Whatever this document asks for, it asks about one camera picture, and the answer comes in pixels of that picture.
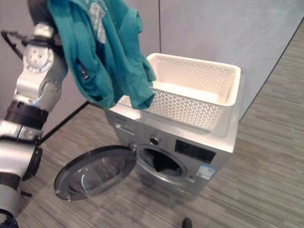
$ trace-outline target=sticker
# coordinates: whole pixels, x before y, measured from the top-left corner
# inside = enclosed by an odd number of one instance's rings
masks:
[[[197,176],[210,180],[210,178],[212,177],[212,175],[216,172],[216,170],[214,168],[212,168],[211,166],[208,165],[201,165],[198,172],[197,172]]]

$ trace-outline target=perforated basket wall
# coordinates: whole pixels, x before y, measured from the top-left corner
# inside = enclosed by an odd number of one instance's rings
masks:
[[[216,127],[224,107],[191,98],[154,90],[151,107],[145,111],[184,124],[212,130]]]

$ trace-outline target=label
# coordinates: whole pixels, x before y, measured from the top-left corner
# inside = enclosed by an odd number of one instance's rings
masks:
[[[90,76],[86,73],[86,70],[84,68],[84,65],[82,65],[82,63],[80,62],[79,59],[77,59],[77,63],[80,65],[80,71],[81,71],[81,74],[82,74],[82,77],[84,80],[87,80],[90,78]]]
[[[208,165],[201,165],[198,172],[197,172],[197,176],[210,180],[210,178],[212,177],[212,175],[216,172],[216,170],[214,168],[212,168],[211,166]]]

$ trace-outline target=clothing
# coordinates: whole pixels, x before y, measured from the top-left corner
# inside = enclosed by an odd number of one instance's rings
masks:
[[[66,60],[80,92],[110,108],[123,95],[133,108],[148,108],[155,74],[141,53],[138,11],[123,0],[48,0]]]

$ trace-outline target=silver washing machine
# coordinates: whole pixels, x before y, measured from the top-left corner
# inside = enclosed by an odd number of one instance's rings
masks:
[[[212,131],[181,124],[118,103],[106,117],[122,145],[89,151],[57,175],[55,190],[64,200],[81,200],[111,189],[135,169],[143,183],[155,183],[194,198],[233,153],[244,79],[237,101]]]

